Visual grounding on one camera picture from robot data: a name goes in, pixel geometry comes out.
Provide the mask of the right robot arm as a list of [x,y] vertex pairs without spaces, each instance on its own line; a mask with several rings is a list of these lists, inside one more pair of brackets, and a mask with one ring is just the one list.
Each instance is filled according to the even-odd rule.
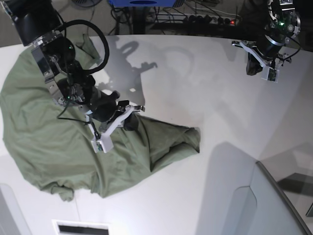
[[[50,0],[2,0],[0,4],[12,20],[22,44],[34,47],[32,56],[53,100],[65,109],[78,107],[96,143],[110,136],[117,127],[126,131],[138,128],[134,114],[144,111],[143,106],[133,106],[128,100],[119,101],[117,91],[108,95],[95,86],[92,74],[105,67],[110,55],[107,39],[96,25],[86,20],[65,22]],[[67,28],[79,24],[92,28],[104,46],[104,60],[94,69],[83,69],[76,60],[74,44],[67,38]]]

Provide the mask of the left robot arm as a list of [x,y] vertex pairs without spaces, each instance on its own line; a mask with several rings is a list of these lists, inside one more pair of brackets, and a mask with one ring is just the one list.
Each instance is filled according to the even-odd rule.
[[247,75],[262,74],[267,81],[277,82],[280,67],[285,62],[291,63],[301,47],[292,55],[281,53],[282,47],[300,33],[301,20],[291,0],[268,0],[264,23],[242,21],[243,27],[256,33],[257,39],[233,41],[232,45],[248,53]]

